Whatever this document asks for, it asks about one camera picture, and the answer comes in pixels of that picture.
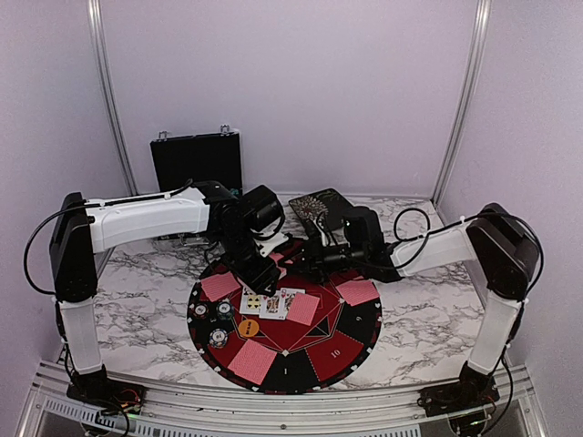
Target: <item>lavender backdrop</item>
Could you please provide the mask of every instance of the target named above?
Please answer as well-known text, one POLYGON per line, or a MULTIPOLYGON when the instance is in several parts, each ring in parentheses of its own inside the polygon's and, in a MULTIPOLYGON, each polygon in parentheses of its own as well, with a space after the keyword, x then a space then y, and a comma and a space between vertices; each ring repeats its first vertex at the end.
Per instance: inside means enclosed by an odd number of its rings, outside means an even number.
POLYGON ((583 384, 583 3, 494 2, 480 82, 442 205, 498 201, 547 254, 511 356, 526 360, 550 435, 580 435, 583 384))
POLYGON ((429 197, 455 117, 476 2, 102 2, 142 192, 160 130, 241 129, 244 181, 429 197))
MULTIPOLYGON (((0 5, 0 427, 14 429, 41 358, 55 356, 53 304, 26 284, 22 254, 35 226, 63 196, 125 194, 98 87, 87 2, 0 5)), ((48 232, 31 270, 51 288, 48 232)))

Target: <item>white robot arm segment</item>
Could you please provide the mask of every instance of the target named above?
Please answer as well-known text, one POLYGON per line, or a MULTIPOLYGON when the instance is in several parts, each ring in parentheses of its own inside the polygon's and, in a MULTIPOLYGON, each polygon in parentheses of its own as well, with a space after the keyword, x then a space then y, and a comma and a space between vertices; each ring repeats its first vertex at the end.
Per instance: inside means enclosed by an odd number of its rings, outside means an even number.
POLYGON ((197 188, 186 188, 172 197, 165 193, 163 198, 148 198, 151 196, 131 198, 131 202, 100 198, 88 201, 92 205, 104 205, 87 208, 87 214, 93 218, 90 229, 94 253, 130 241, 207 230, 210 205, 197 188))
MULTIPOLYGON (((413 276, 427 269, 461 261, 477 260, 472 241, 467 235, 471 222, 430 235, 420 255, 411 264, 398 269, 403 277, 413 276)), ((399 266, 419 250, 424 239, 418 239, 397 246, 391 260, 399 266)), ((491 373, 498 364, 510 331, 514 326, 522 304, 514 299, 497 296, 493 291, 487 294, 486 311, 467 365, 482 374, 491 373)))

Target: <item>black case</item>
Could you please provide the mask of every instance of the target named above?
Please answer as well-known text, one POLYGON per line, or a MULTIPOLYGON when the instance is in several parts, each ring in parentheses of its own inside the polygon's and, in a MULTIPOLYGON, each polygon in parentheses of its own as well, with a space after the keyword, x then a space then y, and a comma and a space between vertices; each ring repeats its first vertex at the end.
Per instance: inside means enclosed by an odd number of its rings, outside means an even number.
POLYGON ((157 139, 150 144, 160 191, 217 180, 235 196, 243 192, 240 134, 205 134, 157 139))
POLYGON ((317 219, 322 213, 331 230, 340 229, 343 226, 344 211, 353 207, 353 204, 334 188, 293 198, 289 204, 304 227, 306 222, 317 219))

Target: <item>marble surface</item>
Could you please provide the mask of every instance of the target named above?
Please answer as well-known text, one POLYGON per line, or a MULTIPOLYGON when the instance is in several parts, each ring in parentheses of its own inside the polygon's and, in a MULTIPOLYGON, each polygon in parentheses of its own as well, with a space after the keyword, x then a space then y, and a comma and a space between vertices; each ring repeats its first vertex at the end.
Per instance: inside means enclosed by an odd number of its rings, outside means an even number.
MULTIPOLYGON (((304 235, 286 205, 283 231, 304 235)), ((430 202, 395 198, 349 198, 376 210, 387 241, 404 208, 418 207, 442 224, 430 202)), ((407 214, 399 235, 424 230, 424 219, 407 214)), ((97 335, 107 368, 156 380, 239 388, 199 356, 188 333, 190 291, 204 270, 204 247, 168 241, 119 246, 101 276, 96 297, 97 335)), ((220 254, 213 250, 210 257, 220 254)), ((428 270, 392 284, 376 282, 383 303, 381 336, 360 368, 328 390, 363 389, 457 376, 474 345, 483 309, 461 265, 428 270)))

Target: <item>playing card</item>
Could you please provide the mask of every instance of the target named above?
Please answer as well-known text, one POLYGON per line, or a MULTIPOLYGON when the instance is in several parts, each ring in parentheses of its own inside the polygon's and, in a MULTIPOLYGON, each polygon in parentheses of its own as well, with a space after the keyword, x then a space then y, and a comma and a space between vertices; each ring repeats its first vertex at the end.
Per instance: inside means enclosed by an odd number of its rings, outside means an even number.
POLYGON ((280 292, 282 294, 285 293, 285 297, 283 298, 283 317, 285 318, 288 316, 290 306, 292 305, 293 298, 295 298, 296 293, 305 294, 306 290, 281 288, 280 292))
POLYGON ((277 357, 276 351, 256 341, 247 340, 230 362, 229 370, 259 385, 265 379, 275 357, 277 357))
POLYGON ((297 294, 291 305, 287 320, 296 321, 302 325, 312 323, 313 316, 318 309, 320 298, 311 294, 297 294))
POLYGON ((240 288, 239 282, 230 271, 209 276, 203 279, 200 285, 211 302, 216 302, 240 288))
POLYGON ((351 307, 379 298, 379 292, 369 280, 349 280, 336 287, 351 307))
POLYGON ((278 290, 273 296, 261 296, 260 319, 285 320, 283 313, 287 293, 278 290))
POLYGON ((255 294, 247 287, 243 288, 243 292, 240 296, 240 314, 248 314, 259 316, 261 309, 261 296, 255 294))

